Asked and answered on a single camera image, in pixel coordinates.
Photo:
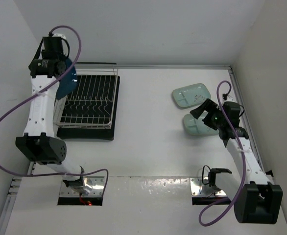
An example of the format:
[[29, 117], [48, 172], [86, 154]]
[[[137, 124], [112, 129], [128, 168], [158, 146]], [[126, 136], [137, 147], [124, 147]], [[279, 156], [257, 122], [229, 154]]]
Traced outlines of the dark blue leaf plate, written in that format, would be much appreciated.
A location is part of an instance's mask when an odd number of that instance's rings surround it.
[[56, 99], [60, 100], [73, 92], [77, 86], [77, 73], [75, 66], [60, 80], [58, 90], [56, 92]]

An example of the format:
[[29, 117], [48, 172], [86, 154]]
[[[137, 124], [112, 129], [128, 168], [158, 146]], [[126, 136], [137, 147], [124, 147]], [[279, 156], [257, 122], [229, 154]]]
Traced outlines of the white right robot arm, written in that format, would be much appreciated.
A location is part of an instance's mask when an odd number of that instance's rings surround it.
[[206, 181], [211, 190], [222, 190], [239, 223], [275, 224], [278, 219], [283, 190], [272, 183], [262, 171], [252, 149], [247, 131], [239, 125], [241, 106], [231, 100], [219, 107], [210, 99], [190, 114], [199, 119], [206, 112], [203, 123], [217, 130], [230, 153], [241, 180], [227, 168], [211, 168]]

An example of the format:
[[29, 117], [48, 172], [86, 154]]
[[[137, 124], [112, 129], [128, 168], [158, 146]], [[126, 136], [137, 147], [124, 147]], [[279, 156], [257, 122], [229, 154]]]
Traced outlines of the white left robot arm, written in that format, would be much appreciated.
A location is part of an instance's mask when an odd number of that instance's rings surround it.
[[30, 161], [61, 173], [66, 187], [79, 195], [88, 195], [92, 186], [83, 176], [84, 169], [66, 156], [65, 142], [55, 135], [53, 115], [59, 82], [47, 91], [39, 92], [70, 66], [69, 57], [63, 51], [66, 43], [67, 39], [62, 34], [42, 38], [29, 65], [32, 94], [36, 97], [31, 101], [24, 135], [17, 137], [15, 144]]

